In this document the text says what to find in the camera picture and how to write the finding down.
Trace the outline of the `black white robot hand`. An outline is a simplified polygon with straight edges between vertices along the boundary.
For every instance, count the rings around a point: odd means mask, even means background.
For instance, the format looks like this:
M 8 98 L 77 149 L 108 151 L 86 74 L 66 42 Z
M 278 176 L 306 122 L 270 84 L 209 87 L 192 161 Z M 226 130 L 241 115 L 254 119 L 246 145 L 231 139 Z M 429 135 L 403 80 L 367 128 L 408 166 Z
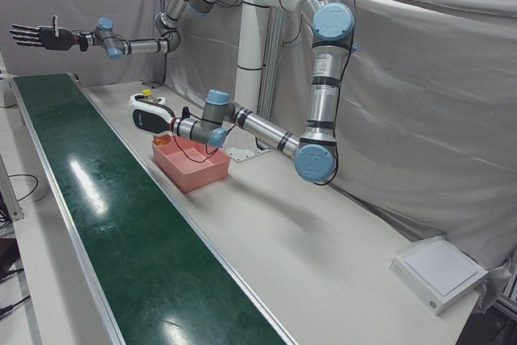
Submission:
M 51 26 L 12 24 L 9 33 L 19 46 L 68 51 L 78 43 L 78 37 L 70 30 L 58 27 L 57 20 L 58 17 L 54 15 Z
M 167 135 L 172 132 L 176 115 L 166 103 L 165 97 L 131 95 L 129 116 L 137 129 L 154 136 Z

